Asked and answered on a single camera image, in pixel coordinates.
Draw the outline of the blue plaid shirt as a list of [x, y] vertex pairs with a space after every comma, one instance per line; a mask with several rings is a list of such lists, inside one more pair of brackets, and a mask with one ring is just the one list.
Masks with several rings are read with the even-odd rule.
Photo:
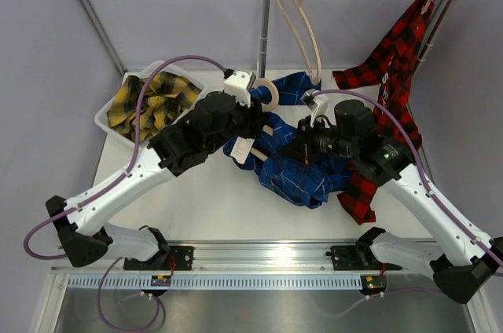
[[[305, 71], [283, 76], [272, 83], [279, 93], [279, 105], [286, 106], [302, 105], [301, 97], [305, 92], [321, 89], [320, 84], [315, 86], [311, 82]], [[346, 189], [354, 173], [348, 165], [349, 159], [323, 156], [319, 162], [307, 166], [293, 159], [282, 158], [278, 151], [294, 139], [296, 128], [275, 113], [269, 114], [266, 124], [273, 133], [262, 133], [252, 147], [264, 154], [266, 159], [249, 153], [243, 164], [233, 159], [237, 167], [255, 172], [261, 186], [291, 204], [310, 209], [328, 202], [330, 193]]]

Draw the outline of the yellow plaid shirt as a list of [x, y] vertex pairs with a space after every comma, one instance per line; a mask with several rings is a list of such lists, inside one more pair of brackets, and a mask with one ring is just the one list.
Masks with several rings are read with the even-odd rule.
[[191, 108], [202, 91], [186, 77], [162, 71], [150, 82], [137, 115], [136, 106], [145, 82], [135, 75], [128, 76], [107, 111], [108, 127], [131, 141], [157, 135]]

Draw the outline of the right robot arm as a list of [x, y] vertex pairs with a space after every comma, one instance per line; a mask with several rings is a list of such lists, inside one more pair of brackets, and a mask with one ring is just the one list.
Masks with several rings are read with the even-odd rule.
[[435, 239], [419, 243], [371, 228], [355, 243], [358, 263], [412, 270], [453, 301], [468, 303], [502, 267], [502, 240], [471, 223], [425, 176], [411, 149], [378, 134], [373, 112], [361, 101], [338, 103], [334, 124], [324, 115], [327, 97], [311, 90], [303, 102], [311, 114], [298, 122], [295, 138], [280, 154], [305, 165], [322, 156], [349, 159], [357, 175], [393, 195]]

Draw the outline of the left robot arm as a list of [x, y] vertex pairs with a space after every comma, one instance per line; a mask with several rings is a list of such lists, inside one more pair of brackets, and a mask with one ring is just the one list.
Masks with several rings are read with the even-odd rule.
[[127, 229], [110, 219], [150, 189], [204, 163], [233, 137], [256, 139], [267, 116], [256, 97], [245, 106], [227, 93], [211, 92], [151, 137], [132, 166], [72, 198], [51, 197], [46, 209], [66, 258], [75, 268], [102, 258], [128, 258], [146, 269], [164, 267], [171, 249], [159, 229]]

